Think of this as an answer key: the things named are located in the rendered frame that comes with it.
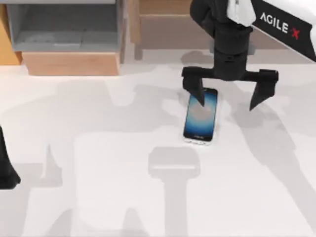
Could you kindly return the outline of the grey pierced drawer inside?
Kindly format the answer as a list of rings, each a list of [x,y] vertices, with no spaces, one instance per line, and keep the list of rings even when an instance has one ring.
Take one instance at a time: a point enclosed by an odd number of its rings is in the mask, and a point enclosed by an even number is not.
[[[122,0],[0,0],[12,48],[21,52],[114,52]]]

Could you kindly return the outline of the orange wooden cupboard side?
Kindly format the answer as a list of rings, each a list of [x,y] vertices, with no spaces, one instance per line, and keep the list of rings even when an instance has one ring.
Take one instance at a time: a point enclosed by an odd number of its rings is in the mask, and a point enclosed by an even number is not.
[[[6,5],[0,4],[0,66],[17,66],[21,62],[21,52],[12,50]]]

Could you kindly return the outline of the pale wooden drawer front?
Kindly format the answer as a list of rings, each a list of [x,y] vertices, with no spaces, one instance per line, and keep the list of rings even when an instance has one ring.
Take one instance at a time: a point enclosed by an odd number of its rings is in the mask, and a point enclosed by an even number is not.
[[[117,52],[22,52],[32,76],[117,76]]]

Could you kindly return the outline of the wooden cupboard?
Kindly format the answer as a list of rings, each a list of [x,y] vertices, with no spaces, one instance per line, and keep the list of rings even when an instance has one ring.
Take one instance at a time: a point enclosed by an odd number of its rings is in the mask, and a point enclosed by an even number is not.
[[[211,38],[189,16],[192,0],[127,0],[134,59],[212,62]]]

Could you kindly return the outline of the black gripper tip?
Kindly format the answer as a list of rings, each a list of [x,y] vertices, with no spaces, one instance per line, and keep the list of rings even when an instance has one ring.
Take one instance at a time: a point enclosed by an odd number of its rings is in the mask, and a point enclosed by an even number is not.
[[[0,190],[12,190],[20,182],[21,178],[8,157],[3,129],[0,126]]]

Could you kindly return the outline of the black smartphone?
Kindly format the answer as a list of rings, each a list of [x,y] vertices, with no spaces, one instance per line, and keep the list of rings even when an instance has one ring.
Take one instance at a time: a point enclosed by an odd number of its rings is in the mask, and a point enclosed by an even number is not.
[[[204,89],[204,105],[190,96],[183,129],[185,141],[198,145],[209,145],[213,140],[218,91],[214,88]]]

